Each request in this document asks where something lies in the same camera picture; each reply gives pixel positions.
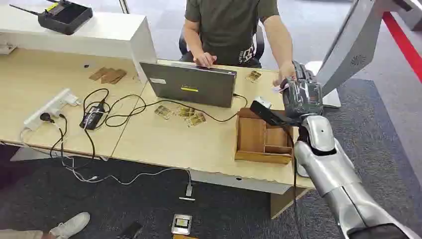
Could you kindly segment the person's right hand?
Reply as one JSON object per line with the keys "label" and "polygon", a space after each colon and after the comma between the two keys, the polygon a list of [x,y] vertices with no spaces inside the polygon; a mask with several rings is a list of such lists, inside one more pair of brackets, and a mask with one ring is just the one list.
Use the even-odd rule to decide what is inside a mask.
{"label": "person's right hand", "polygon": [[211,68],[214,62],[217,60],[217,56],[211,55],[208,52],[196,54],[193,57],[193,61],[201,67]]}

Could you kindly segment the person's left hand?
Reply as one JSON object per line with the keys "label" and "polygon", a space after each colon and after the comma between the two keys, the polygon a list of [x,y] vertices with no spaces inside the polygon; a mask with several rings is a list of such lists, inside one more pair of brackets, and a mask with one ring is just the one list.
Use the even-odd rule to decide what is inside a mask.
{"label": "person's left hand", "polygon": [[279,69],[279,78],[273,81],[273,86],[279,86],[280,88],[283,88],[289,79],[296,80],[296,76],[296,70],[293,65],[293,62],[286,61],[282,63]]}

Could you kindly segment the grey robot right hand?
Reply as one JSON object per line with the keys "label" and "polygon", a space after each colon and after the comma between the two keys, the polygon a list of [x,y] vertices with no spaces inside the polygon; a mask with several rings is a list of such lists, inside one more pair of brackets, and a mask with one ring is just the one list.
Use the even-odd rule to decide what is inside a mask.
{"label": "grey robot right hand", "polygon": [[285,114],[291,119],[322,114],[321,86],[312,71],[293,61],[296,79],[285,79],[282,90]]}

